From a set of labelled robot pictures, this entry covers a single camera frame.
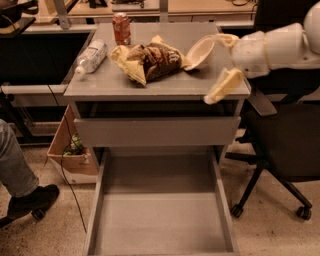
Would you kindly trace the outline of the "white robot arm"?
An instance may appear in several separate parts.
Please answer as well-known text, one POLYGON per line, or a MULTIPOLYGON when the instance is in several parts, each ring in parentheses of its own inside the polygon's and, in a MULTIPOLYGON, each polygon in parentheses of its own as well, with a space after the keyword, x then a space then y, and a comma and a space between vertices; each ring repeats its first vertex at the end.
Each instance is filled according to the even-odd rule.
POLYGON ((229 51, 233 67, 221 71, 204 102, 221 101, 243 78, 266 76, 278 69, 317 69, 319 39, 319 0, 259 0, 253 33, 241 38, 222 33, 214 36, 214 41, 229 51))

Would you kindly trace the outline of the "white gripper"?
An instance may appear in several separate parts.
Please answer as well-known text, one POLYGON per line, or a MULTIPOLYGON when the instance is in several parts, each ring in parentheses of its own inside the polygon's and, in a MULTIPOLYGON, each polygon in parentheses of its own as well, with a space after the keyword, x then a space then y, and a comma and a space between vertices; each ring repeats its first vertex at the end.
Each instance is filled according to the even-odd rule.
POLYGON ((204 96, 206 104, 212 105, 224 99, 240 86, 244 75, 252 79, 270 72, 264 32, 258 31, 242 38, 233 34, 217 33, 211 34, 210 38, 223 47, 232 48, 231 55, 237 68, 224 68, 221 71, 215 84, 204 96))

